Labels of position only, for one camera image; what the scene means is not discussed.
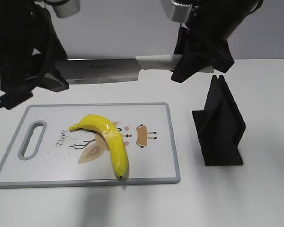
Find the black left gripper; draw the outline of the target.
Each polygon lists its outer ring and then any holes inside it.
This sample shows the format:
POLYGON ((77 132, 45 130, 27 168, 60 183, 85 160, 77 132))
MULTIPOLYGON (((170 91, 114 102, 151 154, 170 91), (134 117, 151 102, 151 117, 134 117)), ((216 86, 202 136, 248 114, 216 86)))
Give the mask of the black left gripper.
POLYGON ((34 0, 0 0, 0 90, 69 89, 54 62, 67 54, 46 8, 34 0))

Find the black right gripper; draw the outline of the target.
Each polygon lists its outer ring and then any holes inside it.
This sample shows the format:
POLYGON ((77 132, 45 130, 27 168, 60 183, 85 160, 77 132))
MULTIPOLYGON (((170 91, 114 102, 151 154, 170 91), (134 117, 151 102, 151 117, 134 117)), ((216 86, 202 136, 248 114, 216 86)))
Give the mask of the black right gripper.
POLYGON ((216 70, 226 73, 235 63, 227 40, 248 15, 262 6, 263 1, 181 0, 180 3, 189 5, 191 12, 185 23, 187 28, 178 30, 174 54, 181 58, 171 80, 182 83, 195 73, 212 67, 212 63, 216 70))

